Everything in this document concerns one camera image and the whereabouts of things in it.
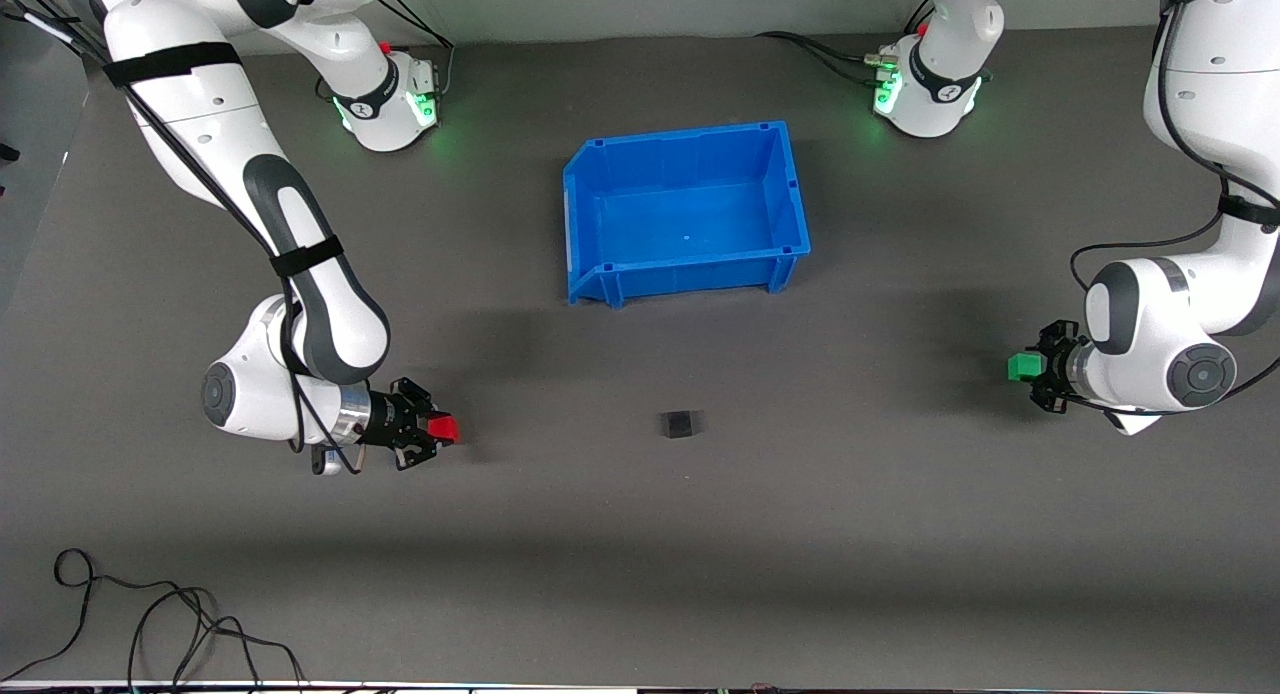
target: blue container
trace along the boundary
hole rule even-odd
[[[582,143],[564,166],[568,301],[781,292],[809,254],[781,120]]]

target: blue plastic bin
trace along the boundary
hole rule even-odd
[[[781,120],[582,143],[564,166],[568,301],[768,287],[809,254]]]

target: gray tabletop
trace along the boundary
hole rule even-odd
[[[1211,175],[1143,123],[1149,44],[1007,35],[936,142],[786,42],[466,47],[443,127],[393,155],[302,59],[247,60],[393,321],[374,384],[412,376],[465,428],[357,478],[205,421],[207,362],[276,286],[95,78],[0,330],[0,661],[70,633],[50,565],[78,545],[212,589],[317,679],[1275,690],[1275,385],[1126,439],[1004,380],[1079,315],[1071,248],[1212,214]],[[764,119],[790,125],[813,237],[790,289],[564,303],[584,140]],[[1280,353],[1274,325],[1231,346],[1245,371]],[[705,430],[664,439],[668,410]],[[150,599],[101,590],[31,675],[122,676]],[[159,616],[146,671],[188,626]],[[221,645],[198,675],[243,667]]]

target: white wall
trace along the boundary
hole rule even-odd
[[[801,33],[890,32],[919,0],[406,0],[457,44],[559,42],[581,38],[704,35],[741,37],[763,29]],[[1156,0],[1004,0],[1010,28],[1057,29],[1153,24]],[[424,41],[416,29],[366,6],[379,38]],[[269,37],[237,42],[243,52],[284,51]]]

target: green block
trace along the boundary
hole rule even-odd
[[[1009,357],[1009,380],[1029,382],[1044,374],[1044,360],[1037,352],[1018,352]]]

